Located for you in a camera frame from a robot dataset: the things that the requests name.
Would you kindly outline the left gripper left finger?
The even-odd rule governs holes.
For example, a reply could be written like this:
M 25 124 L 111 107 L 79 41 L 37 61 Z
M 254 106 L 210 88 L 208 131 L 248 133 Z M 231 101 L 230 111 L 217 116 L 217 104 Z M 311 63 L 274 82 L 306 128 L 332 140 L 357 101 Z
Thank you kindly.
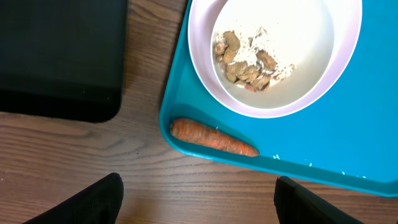
M 113 172 L 26 224 L 115 224 L 123 197 L 122 178 Z

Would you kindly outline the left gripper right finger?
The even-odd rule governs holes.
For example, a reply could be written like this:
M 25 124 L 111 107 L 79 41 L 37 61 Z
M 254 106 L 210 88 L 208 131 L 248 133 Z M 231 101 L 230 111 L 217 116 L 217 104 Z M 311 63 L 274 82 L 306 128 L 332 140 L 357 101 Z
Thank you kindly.
M 280 224 L 362 224 L 286 176 L 276 180 L 274 205 Z

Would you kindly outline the small white food bowl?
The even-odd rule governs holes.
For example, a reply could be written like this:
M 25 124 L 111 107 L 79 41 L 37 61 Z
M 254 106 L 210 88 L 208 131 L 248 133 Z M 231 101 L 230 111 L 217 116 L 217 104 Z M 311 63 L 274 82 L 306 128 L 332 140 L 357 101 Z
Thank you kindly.
M 253 106 L 270 106 L 275 108 L 278 95 L 271 91 L 281 87 L 283 83 L 291 81 L 300 69 L 299 61 L 315 43 L 320 32 L 326 27 L 320 18 L 321 12 L 317 9 L 324 1 L 227 1 L 233 7 L 227 9 L 226 14 L 219 14 L 220 21 L 215 24 L 212 47 L 218 32 L 233 29 L 243 29 L 246 32 L 255 32 L 258 28 L 265 28 L 277 41 L 277 48 L 283 57 L 289 58 L 295 64 L 291 76 L 280 83 L 264 90 L 252 92 L 240 88 L 229 82 L 220 66 L 212 61 L 217 68 L 216 77 L 227 92 L 234 97 L 247 93 L 246 102 Z

